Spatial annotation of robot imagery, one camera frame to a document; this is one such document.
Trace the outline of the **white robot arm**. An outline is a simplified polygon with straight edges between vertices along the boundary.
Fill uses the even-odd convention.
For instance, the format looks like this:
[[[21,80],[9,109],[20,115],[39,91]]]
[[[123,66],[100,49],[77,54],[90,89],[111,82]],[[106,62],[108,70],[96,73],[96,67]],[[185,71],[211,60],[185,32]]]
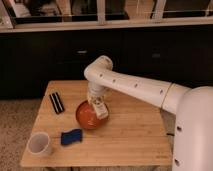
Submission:
[[[85,68],[88,96],[101,97],[111,88],[174,114],[172,171],[213,171],[213,86],[188,88],[112,68],[105,55]]]

